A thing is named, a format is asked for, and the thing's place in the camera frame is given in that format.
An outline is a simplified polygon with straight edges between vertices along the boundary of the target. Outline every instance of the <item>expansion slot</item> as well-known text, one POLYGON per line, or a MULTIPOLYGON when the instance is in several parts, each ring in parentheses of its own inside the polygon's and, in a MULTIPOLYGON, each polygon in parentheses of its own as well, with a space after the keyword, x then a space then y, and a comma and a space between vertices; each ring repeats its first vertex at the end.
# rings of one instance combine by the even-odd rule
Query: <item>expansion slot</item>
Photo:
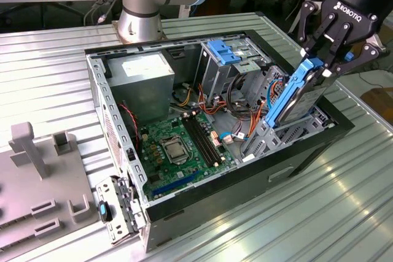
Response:
POLYGON ((213 167, 215 163, 221 163, 221 157, 215 150, 213 144, 206 137, 198 120, 195 117, 183 118, 182 123, 201 153, 206 165, 213 167))
POLYGON ((195 179, 195 177, 199 174, 199 172, 200 171, 196 171, 187 177, 181 178, 175 182, 172 182, 172 183, 167 184, 163 187, 157 188, 157 189, 153 190, 153 195, 159 195, 160 193, 166 193, 167 191, 173 190, 176 187, 179 187, 183 184, 189 183, 195 179))

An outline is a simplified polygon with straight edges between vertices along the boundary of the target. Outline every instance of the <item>gray 3d printed part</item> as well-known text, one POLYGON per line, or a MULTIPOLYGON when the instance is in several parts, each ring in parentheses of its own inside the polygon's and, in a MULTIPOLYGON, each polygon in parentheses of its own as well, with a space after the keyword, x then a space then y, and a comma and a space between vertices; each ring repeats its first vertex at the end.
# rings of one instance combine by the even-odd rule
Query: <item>gray 3d printed part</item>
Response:
POLYGON ((0 261, 99 217, 73 134, 64 131, 33 143, 30 123, 14 125, 11 131, 12 150, 0 153, 0 261))
POLYGON ((83 198, 84 198, 84 208, 79 209, 78 211, 75 211, 76 208, 74 207, 74 205, 72 205, 71 200, 67 201, 69 214, 75 223, 81 222, 91 215, 90 205, 88 203, 88 199, 85 194, 83 195, 83 198))

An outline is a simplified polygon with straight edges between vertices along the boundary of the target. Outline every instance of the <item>cpu socket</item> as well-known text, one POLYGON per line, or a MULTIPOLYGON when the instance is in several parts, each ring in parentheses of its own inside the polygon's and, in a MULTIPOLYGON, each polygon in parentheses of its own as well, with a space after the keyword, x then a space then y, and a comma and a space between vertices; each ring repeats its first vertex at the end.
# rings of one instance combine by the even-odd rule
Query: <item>cpu socket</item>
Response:
POLYGON ((184 164, 190 158, 189 151, 180 136, 171 136, 160 140, 169 161, 176 165, 184 164))

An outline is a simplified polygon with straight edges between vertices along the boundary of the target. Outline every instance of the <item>corrugated metal surface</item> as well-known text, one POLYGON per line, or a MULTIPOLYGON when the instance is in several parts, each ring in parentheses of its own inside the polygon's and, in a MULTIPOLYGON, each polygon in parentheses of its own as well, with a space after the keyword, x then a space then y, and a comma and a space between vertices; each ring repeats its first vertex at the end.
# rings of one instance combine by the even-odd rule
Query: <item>corrugated metal surface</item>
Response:
MULTIPOLYGON (((255 29, 293 65, 298 47, 253 13, 168 20, 168 37, 255 29)), ((93 109, 83 49, 116 45, 111 26, 0 37, 0 147, 9 125, 77 136, 90 185, 115 173, 93 109)), ((307 171, 145 254, 137 237, 112 248, 98 222, 15 261, 392 261, 392 134, 337 86, 327 97, 356 125, 307 171)))

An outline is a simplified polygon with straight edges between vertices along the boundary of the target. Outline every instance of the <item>green circuit board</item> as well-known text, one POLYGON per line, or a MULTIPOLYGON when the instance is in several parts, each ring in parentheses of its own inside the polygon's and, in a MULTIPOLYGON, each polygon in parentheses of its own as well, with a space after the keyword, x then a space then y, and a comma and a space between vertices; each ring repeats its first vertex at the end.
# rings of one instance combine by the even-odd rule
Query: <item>green circuit board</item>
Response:
MULTIPOLYGON (((197 114, 195 119, 200 130, 203 131, 201 136, 212 142, 209 134, 214 131, 214 128, 204 113, 197 114)), ((236 167, 234 158, 224 144, 217 148, 211 145, 221 162, 215 162, 213 165, 207 163, 198 150, 200 145, 194 143, 181 117, 146 125, 141 128, 141 134, 144 139, 139 159, 148 178, 144 185, 144 192, 149 200, 161 198, 214 174, 227 172, 236 167), (173 163, 170 153, 178 156, 177 159, 183 157, 186 160, 181 164, 173 163)))

